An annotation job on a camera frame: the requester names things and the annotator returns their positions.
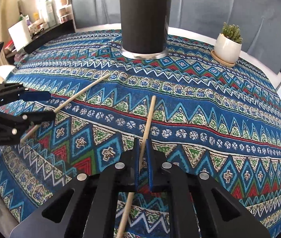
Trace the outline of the wooden chopstick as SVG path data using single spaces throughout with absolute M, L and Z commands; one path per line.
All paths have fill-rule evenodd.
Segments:
M 67 99 L 64 103 L 62 103 L 61 105 L 59 105 L 55 110 L 54 113 L 57 114 L 57 112 L 59 112 L 61 109 L 63 109 L 66 105 L 68 105 L 70 102 L 72 102 L 73 100 L 75 100 L 77 97 L 79 97 L 80 95 L 82 95 L 83 93 L 85 93 L 86 91 L 88 91 L 89 89 L 91 89 L 93 86 L 95 86 L 96 84 L 102 82 L 103 80 L 107 79 L 108 77 L 110 77 L 110 74 L 106 74 L 102 77 L 100 77 L 99 79 L 95 80 L 93 83 L 89 84 L 88 86 L 86 86 L 85 88 L 83 88 L 82 90 L 80 90 L 78 93 L 74 94 L 72 97 L 70 97 L 69 99 Z M 33 133 L 35 133 L 37 131 L 37 129 L 39 129 L 39 127 L 41 126 L 41 124 L 39 125 L 35 125 L 24 137 L 22 137 L 20 139 L 20 144 L 23 144 Z
M 145 130 L 144 130 L 144 133 L 143 133 L 143 138 L 142 138 L 141 146 L 140 146 L 140 154 L 139 154 L 139 161 L 138 161 L 138 172 L 140 172 L 142 164 L 143 164 L 143 157 L 144 157 L 144 151 L 145 151 L 145 146 L 146 146 L 146 140 L 149 137 L 151 122 L 152 122 L 153 113 L 154 113 L 154 109 L 155 109 L 155 101 L 156 101 L 156 96 L 152 96 L 150 109 L 149 109 L 149 112 L 148 112 L 148 115 L 147 115 Z M 122 218 L 121 218 L 121 221 L 119 223 L 119 227 L 118 227 L 118 230 L 117 230 L 116 237 L 122 238 L 124 233 L 125 233 L 125 227 L 127 225 L 128 216 L 129 216 L 129 213 L 130 213 L 130 210 L 131 210 L 133 198 L 134 198 L 134 192 L 129 192 L 128 196 L 127 196 L 126 203 L 125 203 L 124 211 L 123 211 L 123 214 L 122 214 Z

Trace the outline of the white paper bag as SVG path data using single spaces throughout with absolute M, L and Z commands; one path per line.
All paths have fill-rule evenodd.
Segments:
M 25 19 L 11 26 L 9 28 L 9 34 L 17 52 L 27 46 L 32 40 Z

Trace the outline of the black side shelf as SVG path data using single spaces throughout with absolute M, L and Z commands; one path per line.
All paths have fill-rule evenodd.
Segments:
M 27 54 L 30 54 L 53 39 L 74 32 L 75 32 L 74 22 L 71 19 L 68 20 L 67 22 L 55 25 L 54 27 L 42 31 L 39 35 L 36 35 L 34 39 L 30 41 L 29 44 L 27 44 L 24 48 L 22 48 L 22 50 L 24 50 Z

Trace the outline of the patterned blue tablecloth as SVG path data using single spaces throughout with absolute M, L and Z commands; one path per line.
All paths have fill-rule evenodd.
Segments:
M 94 175 L 142 138 L 169 162 L 208 172 L 276 237 L 281 232 L 281 100 L 267 76 L 239 59 L 228 68 L 212 46 L 178 36 L 168 56 L 131 60 L 119 31 L 74 33 L 25 55 L 6 78 L 49 91 L 45 102 L 16 101 L 12 115 L 51 110 L 103 75 L 23 144 L 0 147 L 0 195 L 23 221 L 79 173 Z

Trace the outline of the pale green bottle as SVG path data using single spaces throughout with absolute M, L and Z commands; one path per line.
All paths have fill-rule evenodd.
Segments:
M 46 12 L 47 12 L 47 18 L 48 18 L 48 26 L 53 27 L 56 25 L 56 20 L 54 16 L 53 11 L 53 5 L 52 2 L 49 0 L 46 0 Z

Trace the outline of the wooden coaster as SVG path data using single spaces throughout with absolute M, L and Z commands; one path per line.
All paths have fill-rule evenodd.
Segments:
M 226 66 L 226 67 L 232 68 L 232 67 L 235 66 L 235 63 L 225 62 L 225 61 L 223 61 L 221 58 L 219 58 L 219 57 L 216 55 L 216 53 L 215 53 L 215 51 L 214 51 L 213 49 L 211 50 L 211 56 L 212 56 L 212 58 L 213 58 L 214 60 L 216 60 L 218 63 L 220 63 L 220 64 L 222 64 L 222 65 L 224 65 L 224 66 Z

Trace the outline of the white potted succulent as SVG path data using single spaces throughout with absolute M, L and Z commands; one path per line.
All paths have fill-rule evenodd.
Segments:
M 214 46 L 215 55 L 226 63 L 235 63 L 239 59 L 242 41 L 239 26 L 224 22 Z

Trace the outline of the black cylindrical utensil holder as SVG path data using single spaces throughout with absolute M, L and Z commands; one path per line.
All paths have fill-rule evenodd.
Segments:
M 119 1 L 121 54 L 137 60 L 166 57 L 171 0 Z

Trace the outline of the grey backdrop cloth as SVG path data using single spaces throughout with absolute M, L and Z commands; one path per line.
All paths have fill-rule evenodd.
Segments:
M 79 29 L 121 21 L 119 0 L 71 3 Z M 281 70 L 281 0 L 171 0 L 171 27 L 217 38 L 224 23 L 239 26 L 244 52 Z

